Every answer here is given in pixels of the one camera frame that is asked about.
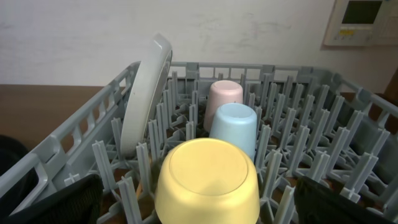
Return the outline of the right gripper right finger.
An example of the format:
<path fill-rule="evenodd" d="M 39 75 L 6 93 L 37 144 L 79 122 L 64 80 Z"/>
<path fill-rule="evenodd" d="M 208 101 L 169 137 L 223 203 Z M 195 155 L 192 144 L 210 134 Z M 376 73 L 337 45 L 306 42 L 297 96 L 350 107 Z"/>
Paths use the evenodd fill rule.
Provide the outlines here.
<path fill-rule="evenodd" d="M 299 224 L 393 224 L 303 176 L 294 191 Z"/>

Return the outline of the blue cup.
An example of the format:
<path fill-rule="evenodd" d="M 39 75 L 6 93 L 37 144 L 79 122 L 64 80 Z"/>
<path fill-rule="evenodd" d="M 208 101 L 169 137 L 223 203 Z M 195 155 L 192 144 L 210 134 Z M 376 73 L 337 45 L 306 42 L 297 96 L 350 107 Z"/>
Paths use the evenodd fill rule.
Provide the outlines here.
<path fill-rule="evenodd" d="M 256 112 L 241 103 L 227 103 L 216 110 L 209 137 L 237 146 L 254 161 L 256 133 Z"/>

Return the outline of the grey plate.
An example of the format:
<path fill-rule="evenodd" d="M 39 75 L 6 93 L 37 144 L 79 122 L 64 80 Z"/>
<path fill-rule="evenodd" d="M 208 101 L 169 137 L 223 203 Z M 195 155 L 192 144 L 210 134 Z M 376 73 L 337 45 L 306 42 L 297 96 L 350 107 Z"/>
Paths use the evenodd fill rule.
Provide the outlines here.
<path fill-rule="evenodd" d="M 121 154 L 129 157 L 144 139 L 147 123 L 155 114 L 172 61 L 172 45 L 161 34 L 150 42 L 131 88 L 121 133 Z"/>

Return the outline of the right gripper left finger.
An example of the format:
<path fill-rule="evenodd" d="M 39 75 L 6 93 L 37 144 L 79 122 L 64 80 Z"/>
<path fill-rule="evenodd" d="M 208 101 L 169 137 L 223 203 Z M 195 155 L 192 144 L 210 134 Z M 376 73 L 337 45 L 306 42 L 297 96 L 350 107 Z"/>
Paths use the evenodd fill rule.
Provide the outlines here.
<path fill-rule="evenodd" d="M 103 183 L 91 174 L 53 195 L 9 216 L 3 223 L 96 223 L 100 216 Z"/>

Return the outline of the yellow bowl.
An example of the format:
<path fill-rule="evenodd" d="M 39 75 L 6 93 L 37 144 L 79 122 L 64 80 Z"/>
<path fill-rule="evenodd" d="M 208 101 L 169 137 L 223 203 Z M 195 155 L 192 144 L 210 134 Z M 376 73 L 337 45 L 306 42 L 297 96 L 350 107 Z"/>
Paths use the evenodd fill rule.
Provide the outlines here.
<path fill-rule="evenodd" d="M 189 140 L 166 155 L 154 202 L 162 223 L 256 223 L 256 168 L 245 152 L 226 141 Z"/>

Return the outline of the pink cup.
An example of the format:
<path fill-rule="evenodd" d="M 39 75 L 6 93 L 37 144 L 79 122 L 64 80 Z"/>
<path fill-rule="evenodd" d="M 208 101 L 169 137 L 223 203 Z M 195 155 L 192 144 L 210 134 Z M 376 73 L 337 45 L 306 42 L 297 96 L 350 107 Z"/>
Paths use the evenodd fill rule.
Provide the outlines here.
<path fill-rule="evenodd" d="M 210 86 L 206 103 L 203 127 L 210 132 L 214 115 L 219 106 L 227 103 L 242 103 L 243 88 L 240 84 L 230 80 L 220 80 Z"/>

